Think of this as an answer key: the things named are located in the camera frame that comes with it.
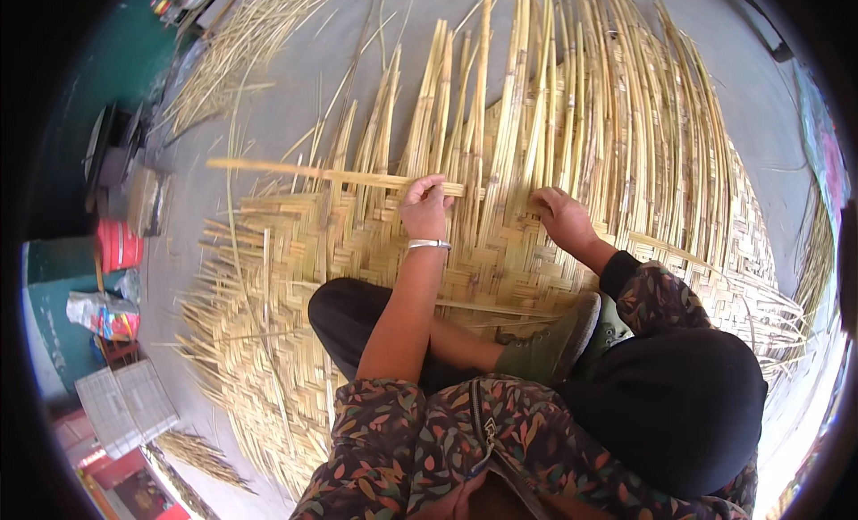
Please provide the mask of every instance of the silver bracelet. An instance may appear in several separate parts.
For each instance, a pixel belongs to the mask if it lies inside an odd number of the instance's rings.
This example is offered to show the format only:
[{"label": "silver bracelet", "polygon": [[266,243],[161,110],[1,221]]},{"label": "silver bracelet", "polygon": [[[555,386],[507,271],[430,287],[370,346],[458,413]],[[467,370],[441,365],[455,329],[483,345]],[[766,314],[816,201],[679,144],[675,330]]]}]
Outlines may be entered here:
[{"label": "silver bracelet", "polygon": [[447,241],[441,239],[412,239],[408,242],[409,249],[419,247],[438,247],[450,250],[453,246]]}]

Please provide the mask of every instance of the woman's left hand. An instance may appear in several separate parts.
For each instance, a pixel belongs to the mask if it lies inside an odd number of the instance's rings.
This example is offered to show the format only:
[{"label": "woman's left hand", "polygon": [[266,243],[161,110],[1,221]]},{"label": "woman's left hand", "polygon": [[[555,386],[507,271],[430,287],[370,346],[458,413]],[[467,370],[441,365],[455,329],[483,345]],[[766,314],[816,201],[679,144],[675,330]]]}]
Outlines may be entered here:
[{"label": "woman's left hand", "polygon": [[452,196],[444,196],[445,176],[431,173],[415,180],[399,204],[399,215],[410,239],[447,238],[445,210],[453,204]]}]

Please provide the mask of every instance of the shoe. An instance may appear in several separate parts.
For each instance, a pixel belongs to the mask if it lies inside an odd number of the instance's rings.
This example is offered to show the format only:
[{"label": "shoe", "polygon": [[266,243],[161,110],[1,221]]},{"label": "shoe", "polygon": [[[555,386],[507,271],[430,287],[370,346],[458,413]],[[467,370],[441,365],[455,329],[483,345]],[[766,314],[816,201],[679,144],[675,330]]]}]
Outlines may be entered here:
[{"label": "shoe", "polygon": [[500,334],[498,343],[506,345],[494,371],[538,382],[557,385],[569,375],[584,353],[599,318],[601,300],[596,293],[583,293],[560,321],[527,337]]},{"label": "shoe", "polygon": [[608,349],[634,335],[629,326],[619,318],[617,303],[614,302],[614,299],[602,292],[599,292],[599,297],[601,299],[599,320],[593,337],[587,343],[584,354],[581,355],[575,364],[575,369],[572,370],[575,375],[587,373],[587,370],[592,371],[593,364]]}]

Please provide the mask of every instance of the floral print jacket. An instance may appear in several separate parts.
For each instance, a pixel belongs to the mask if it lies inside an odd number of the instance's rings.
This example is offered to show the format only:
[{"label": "floral print jacket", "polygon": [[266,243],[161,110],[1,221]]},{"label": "floral print jacket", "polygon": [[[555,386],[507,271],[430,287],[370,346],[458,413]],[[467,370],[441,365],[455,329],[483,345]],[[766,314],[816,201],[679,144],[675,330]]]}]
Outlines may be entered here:
[{"label": "floral print jacket", "polygon": [[[698,297],[657,262],[640,265],[618,294],[636,334],[711,326]],[[622,518],[746,518],[753,507],[756,459],[715,495],[672,498],[603,449],[557,393],[516,377],[490,374],[428,398],[404,380],[355,380],[338,389],[336,414],[330,459],[293,518],[454,516],[462,509],[453,502],[467,501],[487,466],[531,500],[574,497]]]}]

